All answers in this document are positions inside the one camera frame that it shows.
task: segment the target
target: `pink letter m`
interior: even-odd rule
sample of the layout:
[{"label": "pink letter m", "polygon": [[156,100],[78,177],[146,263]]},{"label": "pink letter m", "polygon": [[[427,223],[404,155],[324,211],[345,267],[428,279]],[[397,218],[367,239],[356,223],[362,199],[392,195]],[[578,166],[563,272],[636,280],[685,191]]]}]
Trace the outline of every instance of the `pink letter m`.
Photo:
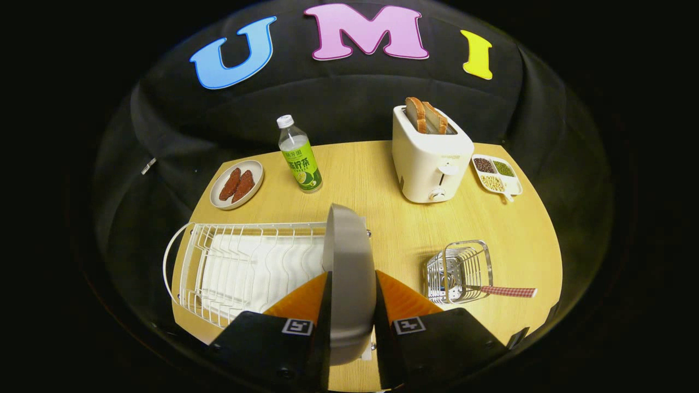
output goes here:
[{"label": "pink letter m", "polygon": [[384,48],[387,55],[408,59],[430,56],[420,41],[417,19],[422,15],[417,11],[385,6],[373,20],[368,20],[347,4],[324,4],[304,13],[315,16],[318,22],[320,48],[313,52],[316,60],[342,59],[352,54],[352,49],[343,44],[343,32],[367,55],[373,54],[389,33],[389,44]]}]

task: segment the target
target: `red checkered handle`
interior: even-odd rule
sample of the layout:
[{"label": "red checkered handle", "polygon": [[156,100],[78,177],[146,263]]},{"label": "red checkered handle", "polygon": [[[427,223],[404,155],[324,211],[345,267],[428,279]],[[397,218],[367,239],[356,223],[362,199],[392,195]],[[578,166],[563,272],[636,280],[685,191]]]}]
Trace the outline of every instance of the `red checkered handle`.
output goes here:
[{"label": "red checkered handle", "polygon": [[505,288],[505,287],[480,287],[481,292],[487,294],[499,294],[515,297],[534,297],[536,296],[536,288]]}]

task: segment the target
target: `white wire rack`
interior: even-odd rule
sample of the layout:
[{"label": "white wire rack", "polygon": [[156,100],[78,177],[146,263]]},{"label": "white wire rack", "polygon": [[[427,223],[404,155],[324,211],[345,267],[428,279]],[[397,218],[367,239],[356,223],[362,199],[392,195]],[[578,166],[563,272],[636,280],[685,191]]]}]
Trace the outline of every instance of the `white wire rack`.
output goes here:
[{"label": "white wire rack", "polygon": [[450,243],[425,262],[425,296],[436,304],[468,303],[488,296],[472,287],[493,286],[488,246],[481,240]]},{"label": "white wire rack", "polygon": [[[166,277],[166,263],[175,239],[189,227],[192,229],[182,261],[179,294],[175,297]],[[165,286],[180,306],[209,323],[226,327],[241,312],[264,312],[324,272],[325,227],[325,222],[190,222],[173,236],[165,251]]]}]

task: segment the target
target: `toaster lever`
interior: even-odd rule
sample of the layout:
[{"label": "toaster lever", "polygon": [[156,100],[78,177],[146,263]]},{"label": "toaster lever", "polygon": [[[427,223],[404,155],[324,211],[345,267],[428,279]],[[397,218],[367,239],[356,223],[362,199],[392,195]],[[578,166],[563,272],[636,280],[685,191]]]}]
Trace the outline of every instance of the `toaster lever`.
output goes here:
[{"label": "toaster lever", "polygon": [[459,172],[459,166],[457,165],[442,165],[438,166],[437,169],[447,176],[453,176]]}]

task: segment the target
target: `yellow letter i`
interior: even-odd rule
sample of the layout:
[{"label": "yellow letter i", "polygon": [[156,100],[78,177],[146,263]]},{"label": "yellow letter i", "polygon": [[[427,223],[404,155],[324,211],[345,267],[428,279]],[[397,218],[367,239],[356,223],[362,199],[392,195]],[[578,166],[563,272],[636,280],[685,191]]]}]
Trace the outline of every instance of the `yellow letter i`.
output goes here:
[{"label": "yellow letter i", "polygon": [[463,63],[463,70],[479,78],[491,80],[493,73],[488,68],[488,48],[493,46],[485,38],[470,31],[461,30],[468,40],[468,61]]}]

